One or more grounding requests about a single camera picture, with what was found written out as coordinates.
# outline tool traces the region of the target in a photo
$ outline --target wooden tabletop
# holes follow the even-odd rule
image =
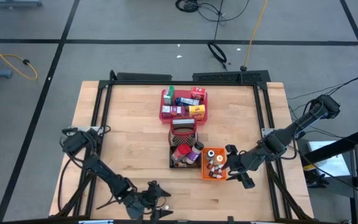
[[[128,177],[138,187],[147,188],[147,182],[157,180],[161,188],[171,193],[166,204],[173,214],[162,220],[227,220],[274,221],[265,165],[248,172],[256,186],[244,189],[236,180],[210,181],[201,179],[201,169],[169,169],[168,130],[158,118],[163,85],[114,85],[107,125],[111,132],[104,137],[101,159],[115,173]],[[89,126],[93,113],[98,82],[83,82],[73,118],[74,126]],[[225,147],[234,144],[238,150],[252,149],[261,138],[254,93],[251,86],[204,86],[208,92],[208,121],[198,126],[199,140],[207,147]],[[175,86],[189,90],[190,86]],[[291,123],[287,99],[282,83],[268,83],[268,93],[276,128]],[[104,91],[101,108],[103,108]],[[263,94],[260,92],[264,121],[267,124]],[[284,156],[292,156],[288,150]],[[68,160],[64,156],[62,167]],[[287,189],[309,216],[313,216],[300,158],[283,161]],[[62,205],[78,186],[80,169],[72,163],[65,172]],[[50,214],[56,214],[57,189]],[[83,195],[81,211],[85,210],[88,193]],[[129,219],[125,206],[112,204],[97,210],[110,199],[109,187],[97,179],[92,218]],[[282,197],[277,194],[281,217],[284,217]]]

